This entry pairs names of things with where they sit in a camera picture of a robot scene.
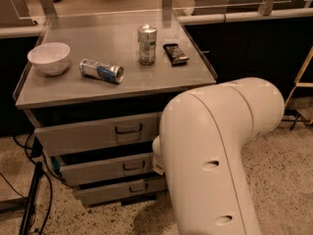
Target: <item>white robotic arm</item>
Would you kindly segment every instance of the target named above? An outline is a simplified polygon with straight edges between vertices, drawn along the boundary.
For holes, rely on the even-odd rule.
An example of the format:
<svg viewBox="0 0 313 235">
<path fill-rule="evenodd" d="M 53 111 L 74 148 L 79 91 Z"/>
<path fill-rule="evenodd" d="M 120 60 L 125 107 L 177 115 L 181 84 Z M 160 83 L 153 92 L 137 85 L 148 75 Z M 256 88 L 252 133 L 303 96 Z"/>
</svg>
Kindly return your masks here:
<svg viewBox="0 0 313 235">
<path fill-rule="evenodd" d="M 283 114 L 281 93 L 259 78 L 189 90 L 168 103 L 154 168 L 165 171 L 180 234 L 261 234 L 241 150 Z"/>
</svg>

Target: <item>bowl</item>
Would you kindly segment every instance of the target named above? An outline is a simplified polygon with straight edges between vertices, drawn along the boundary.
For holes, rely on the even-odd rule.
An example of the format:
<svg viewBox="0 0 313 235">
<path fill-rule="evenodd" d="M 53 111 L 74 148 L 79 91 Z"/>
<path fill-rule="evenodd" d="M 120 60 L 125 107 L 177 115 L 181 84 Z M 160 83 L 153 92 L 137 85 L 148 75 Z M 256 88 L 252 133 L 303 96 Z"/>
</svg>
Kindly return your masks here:
<svg viewBox="0 0 313 235">
<path fill-rule="evenodd" d="M 27 55 L 33 66 L 48 75 L 63 73 L 70 64 L 70 48 L 65 43 L 45 43 L 33 48 Z"/>
</svg>

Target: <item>silver can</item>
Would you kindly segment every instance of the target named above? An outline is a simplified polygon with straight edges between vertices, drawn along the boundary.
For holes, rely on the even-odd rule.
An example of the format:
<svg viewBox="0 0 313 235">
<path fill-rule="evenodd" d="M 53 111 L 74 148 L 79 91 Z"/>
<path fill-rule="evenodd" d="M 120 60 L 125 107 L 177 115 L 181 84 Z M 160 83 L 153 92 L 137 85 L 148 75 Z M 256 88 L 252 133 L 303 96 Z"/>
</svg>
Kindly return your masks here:
<svg viewBox="0 0 313 235">
<path fill-rule="evenodd" d="M 138 27 L 139 62 L 150 65 L 156 59 L 157 28 L 149 24 Z"/>
<path fill-rule="evenodd" d="M 83 59 L 79 66 L 81 74 L 110 83 L 120 83 L 124 78 L 124 68 L 104 65 L 99 62 Z"/>
</svg>

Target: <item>gray drawer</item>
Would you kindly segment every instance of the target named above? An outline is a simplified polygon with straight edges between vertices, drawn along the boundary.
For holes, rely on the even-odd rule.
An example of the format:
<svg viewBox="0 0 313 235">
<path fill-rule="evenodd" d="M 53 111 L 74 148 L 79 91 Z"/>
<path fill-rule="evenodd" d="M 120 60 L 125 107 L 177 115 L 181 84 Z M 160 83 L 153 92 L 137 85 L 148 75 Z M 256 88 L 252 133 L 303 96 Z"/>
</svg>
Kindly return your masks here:
<svg viewBox="0 0 313 235">
<path fill-rule="evenodd" d="M 118 201 L 135 196 L 146 195 L 167 189 L 164 176 L 154 176 L 130 182 L 79 190 L 77 192 L 83 206 L 88 207 L 100 203 Z"/>
<path fill-rule="evenodd" d="M 35 129 L 48 156 L 154 140 L 160 113 L 83 121 Z"/>
<path fill-rule="evenodd" d="M 138 175 L 153 171 L 153 153 L 73 164 L 61 167 L 61 173 L 69 186 L 88 184 L 119 177 Z"/>
</svg>

